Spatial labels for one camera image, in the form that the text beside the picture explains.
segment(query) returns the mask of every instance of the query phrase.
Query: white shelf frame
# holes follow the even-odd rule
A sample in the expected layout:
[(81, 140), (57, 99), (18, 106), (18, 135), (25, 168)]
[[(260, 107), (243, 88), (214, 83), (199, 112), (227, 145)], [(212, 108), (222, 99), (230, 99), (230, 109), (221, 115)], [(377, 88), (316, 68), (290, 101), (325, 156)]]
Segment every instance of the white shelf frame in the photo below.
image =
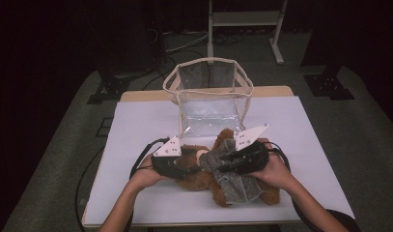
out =
[(284, 64), (284, 59), (278, 48), (278, 38), (287, 7), (288, 0), (283, 0), (280, 11), (268, 12), (228, 12), (215, 13), (212, 9), (212, 0), (209, 1), (209, 41), (208, 57), (213, 57), (213, 27), (218, 26), (266, 26), (275, 25), (274, 37), (269, 39), (271, 49), (278, 65)]

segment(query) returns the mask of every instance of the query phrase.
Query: black curtain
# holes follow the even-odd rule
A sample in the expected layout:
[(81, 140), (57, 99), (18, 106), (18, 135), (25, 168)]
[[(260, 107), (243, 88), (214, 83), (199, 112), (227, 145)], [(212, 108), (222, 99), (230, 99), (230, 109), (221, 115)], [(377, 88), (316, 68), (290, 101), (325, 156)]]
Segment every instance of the black curtain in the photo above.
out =
[(393, 1), (323, 0), (302, 65), (331, 62), (360, 75), (393, 122)]
[(75, 1), (0, 1), (0, 231), (95, 70), (80, 9)]
[[(209, 0), (159, 0), (163, 12), (165, 32), (208, 30)], [(215, 12), (278, 11), (282, 0), (213, 0)], [(314, 26), (321, 0), (289, 0), (283, 21), (283, 31), (311, 30)]]

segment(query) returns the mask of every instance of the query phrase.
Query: person's left hand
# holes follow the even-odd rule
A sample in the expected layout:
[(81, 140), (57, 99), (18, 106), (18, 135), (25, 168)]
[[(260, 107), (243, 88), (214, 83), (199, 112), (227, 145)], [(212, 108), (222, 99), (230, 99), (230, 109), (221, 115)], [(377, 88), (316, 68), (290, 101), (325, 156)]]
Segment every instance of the person's left hand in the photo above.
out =
[(168, 179), (167, 177), (160, 176), (152, 169), (151, 156), (152, 154), (145, 156), (141, 165), (129, 180), (131, 184), (136, 185), (140, 190), (153, 186), (160, 180)]

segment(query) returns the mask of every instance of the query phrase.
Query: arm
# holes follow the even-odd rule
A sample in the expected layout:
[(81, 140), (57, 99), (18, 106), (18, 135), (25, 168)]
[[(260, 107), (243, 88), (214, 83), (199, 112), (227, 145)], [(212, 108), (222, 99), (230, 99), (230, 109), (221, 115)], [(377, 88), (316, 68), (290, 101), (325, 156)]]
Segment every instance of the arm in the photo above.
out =
[(158, 181), (165, 179), (151, 168), (146, 168), (150, 165), (152, 165), (151, 155), (147, 155), (141, 163), (141, 167), (144, 168), (138, 169), (127, 182), (99, 231), (124, 231), (132, 215), (138, 193), (144, 188), (153, 186)]
[(300, 211), (322, 231), (348, 231), (292, 175), (278, 155), (270, 154), (267, 166), (250, 174), (271, 186), (285, 190)]

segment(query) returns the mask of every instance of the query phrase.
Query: transparent container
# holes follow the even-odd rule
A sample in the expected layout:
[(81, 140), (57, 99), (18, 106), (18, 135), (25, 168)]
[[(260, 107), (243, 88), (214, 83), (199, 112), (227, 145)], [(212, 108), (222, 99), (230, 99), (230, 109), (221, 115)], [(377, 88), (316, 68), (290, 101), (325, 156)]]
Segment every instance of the transparent container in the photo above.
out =
[(243, 131), (253, 83), (234, 60), (203, 58), (179, 64), (163, 89), (180, 109), (180, 137)]

